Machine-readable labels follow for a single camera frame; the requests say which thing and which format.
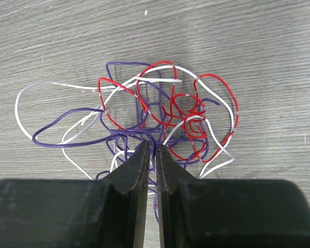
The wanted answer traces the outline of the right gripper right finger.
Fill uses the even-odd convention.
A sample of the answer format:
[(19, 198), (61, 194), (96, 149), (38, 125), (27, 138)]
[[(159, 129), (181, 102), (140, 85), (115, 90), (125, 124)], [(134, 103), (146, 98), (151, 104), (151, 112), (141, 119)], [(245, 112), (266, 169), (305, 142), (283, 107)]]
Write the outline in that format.
[(157, 148), (161, 247), (310, 247), (310, 207), (291, 181), (197, 179)]

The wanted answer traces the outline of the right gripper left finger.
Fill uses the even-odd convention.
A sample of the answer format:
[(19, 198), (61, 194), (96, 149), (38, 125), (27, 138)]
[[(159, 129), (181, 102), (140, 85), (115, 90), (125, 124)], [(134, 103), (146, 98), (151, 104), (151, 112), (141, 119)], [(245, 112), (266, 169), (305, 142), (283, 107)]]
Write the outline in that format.
[(0, 247), (142, 247), (150, 145), (100, 180), (0, 180)]

